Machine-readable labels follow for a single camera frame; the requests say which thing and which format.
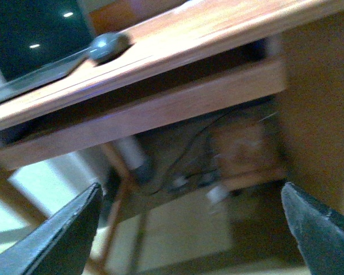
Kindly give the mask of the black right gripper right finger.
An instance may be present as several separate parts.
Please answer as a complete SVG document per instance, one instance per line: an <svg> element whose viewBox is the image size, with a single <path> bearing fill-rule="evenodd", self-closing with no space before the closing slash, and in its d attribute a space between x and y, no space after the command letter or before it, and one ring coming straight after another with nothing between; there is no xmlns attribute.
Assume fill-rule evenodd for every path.
<svg viewBox="0 0 344 275"><path fill-rule="evenodd" d="M291 234L311 274L344 274L344 215L287 182L281 198Z"/></svg>

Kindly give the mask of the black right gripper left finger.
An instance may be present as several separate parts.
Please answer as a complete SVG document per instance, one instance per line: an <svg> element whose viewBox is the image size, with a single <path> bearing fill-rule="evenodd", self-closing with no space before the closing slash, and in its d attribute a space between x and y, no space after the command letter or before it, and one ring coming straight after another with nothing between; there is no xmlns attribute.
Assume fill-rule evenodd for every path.
<svg viewBox="0 0 344 275"><path fill-rule="evenodd" d="M97 232L103 190L94 183L0 254L0 274L82 274Z"/></svg>

